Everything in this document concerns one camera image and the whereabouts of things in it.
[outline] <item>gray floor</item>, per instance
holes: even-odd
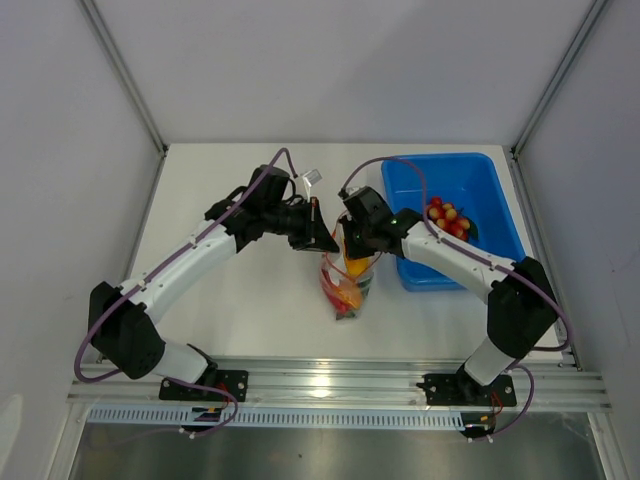
[[[453,432],[227,428],[104,447],[146,429],[88,427],[71,478],[604,479],[584,415],[531,414],[493,444]]]

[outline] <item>white wall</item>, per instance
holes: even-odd
[[[579,327],[578,351],[604,374],[640,478],[638,21],[639,2],[612,2],[522,164]]]
[[[98,0],[169,142],[510,144],[591,0]]]
[[[0,406],[24,397],[3,478],[39,479],[89,292],[122,275],[157,158],[73,1],[2,2],[0,45]]]

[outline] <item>green leaf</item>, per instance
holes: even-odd
[[[469,223],[471,224],[471,227],[469,228],[469,230],[467,230],[469,237],[473,238],[474,240],[478,240],[478,226],[470,218],[468,218],[467,220],[469,220]]]

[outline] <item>ventilation grille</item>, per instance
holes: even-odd
[[[129,423],[144,425],[215,425],[197,421],[202,412],[190,407],[153,407],[140,405],[97,405],[89,414],[91,423]],[[223,412],[226,420],[231,412]],[[457,412],[372,410],[318,410],[242,407],[229,426],[288,428],[349,428],[373,430],[463,430]]]

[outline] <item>blue plastic bin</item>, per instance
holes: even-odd
[[[443,153],[401,156],[413,162],[427,180],[427,202],[438,196],[452,202],[478,226],[475,245],[495,255],[520,261],[524,248],[509,213],[498,175],[489,157],[481,153]],[[416,172],[399,162],[382,163],[387,201],[394,212],[412,208],[419,212],[421,185]],[[419,263],[397,259],[398,275],[410,292],[463,288],[450,278]]]

